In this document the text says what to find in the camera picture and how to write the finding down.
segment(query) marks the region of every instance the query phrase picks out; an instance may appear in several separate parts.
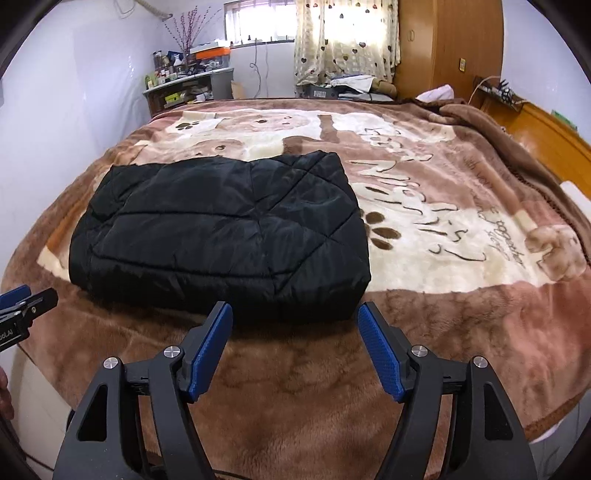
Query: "pile of clothes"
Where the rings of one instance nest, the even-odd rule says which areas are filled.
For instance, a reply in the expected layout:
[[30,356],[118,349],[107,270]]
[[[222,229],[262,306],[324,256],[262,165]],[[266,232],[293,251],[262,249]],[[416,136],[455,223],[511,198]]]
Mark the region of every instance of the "pile of clothes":
[[397,90],[392,83],[378,80],[371,75],[343,74],[330,81],[339,99],[358,99],[374,102],[391,102],[396,100]]

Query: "brown fleece blanket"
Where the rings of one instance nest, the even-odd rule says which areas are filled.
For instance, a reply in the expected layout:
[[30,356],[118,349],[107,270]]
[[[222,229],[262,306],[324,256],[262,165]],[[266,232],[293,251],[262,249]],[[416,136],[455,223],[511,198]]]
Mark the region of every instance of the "brown fleece blanket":
[[[199,321],[92,303],[67,281],[72,230],[110,166],[314,150],[340,155],[359,199],[372,270],[365,300],[441,357],[487,357],[530,439],[562,418],[591,381],[591,227],[497,124],[453,102],[211,102],[165,113],[108,150],[43,213],[2,282],[57,289],[58,308],[23,347],[66,401],[76,407],[104,358],[150,358]],[[145,437],[157,451],[148,408]],[[400,411],[353,320],[237,326],[191,407],[213,467],[257,480],[371,479]]]

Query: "window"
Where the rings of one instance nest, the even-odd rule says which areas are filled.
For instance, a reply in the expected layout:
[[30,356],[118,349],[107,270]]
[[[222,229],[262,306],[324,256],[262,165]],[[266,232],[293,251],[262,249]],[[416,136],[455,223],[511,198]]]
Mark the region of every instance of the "window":
[[294,0],[241,0],[224,5],[226,39],[232,45],[293,40],[297,21]]

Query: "box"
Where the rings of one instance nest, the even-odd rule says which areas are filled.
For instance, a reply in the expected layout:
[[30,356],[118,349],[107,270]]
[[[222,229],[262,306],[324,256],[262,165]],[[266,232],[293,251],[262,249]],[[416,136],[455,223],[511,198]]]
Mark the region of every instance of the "box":
[[179,98],[181,98],[180,93],[173,93],[172,95],[168,95],[168,96],[164,97],[164,101],[166,103],[172,103],[172,102],[176,102]]
[[198,53],[203,50],[212,50],[218,47],[229,47],[230,41],[229,40],[215,40],[209,43],[201,43],[194,48],[191,48],[191,53]]
[[209,48],[195,54],[206,70],[225,69],[230,66],[230,47]]
[[338,100],[339,92],[332,87],[320,87],[318,85],[307,85],[304,90],[304,96],[312,99],[330,99]]

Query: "heart pattern curtain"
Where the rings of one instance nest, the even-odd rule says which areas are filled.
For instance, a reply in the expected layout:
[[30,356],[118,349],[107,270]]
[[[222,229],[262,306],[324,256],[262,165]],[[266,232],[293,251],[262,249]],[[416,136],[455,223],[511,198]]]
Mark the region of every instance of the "heart pattern curtain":
[[400,63],[398,0],[295,0],[297,85],[362,73],[392,82]]

